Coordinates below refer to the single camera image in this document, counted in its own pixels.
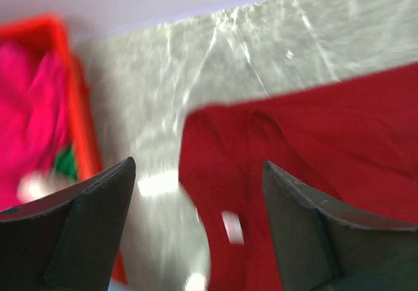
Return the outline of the dark red t shirt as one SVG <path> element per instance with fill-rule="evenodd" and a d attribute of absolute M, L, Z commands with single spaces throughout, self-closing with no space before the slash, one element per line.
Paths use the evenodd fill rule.
<path fill-rule="evenodd" d="M 179 180 L 206 230 L 209 290 L 284 290 L 263 194 L 267 162 L 417 226 L 417 65 L 187 116 Z"/>

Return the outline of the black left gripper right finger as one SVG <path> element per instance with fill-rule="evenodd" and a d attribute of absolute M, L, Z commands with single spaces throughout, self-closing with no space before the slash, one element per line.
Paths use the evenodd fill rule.
<path fill-rule="evenodd" d="M 263 194 L 284 290 L 416 290 L 417 226 L 337 200 L 271 162 Z"/>

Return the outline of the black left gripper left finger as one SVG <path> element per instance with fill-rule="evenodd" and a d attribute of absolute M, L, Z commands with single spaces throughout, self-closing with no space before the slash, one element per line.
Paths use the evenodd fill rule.
<path fill-rule="evenodd" d="M 135 186 L 132 157 L 1 212 L 2 290 L 107 290 Z"/>

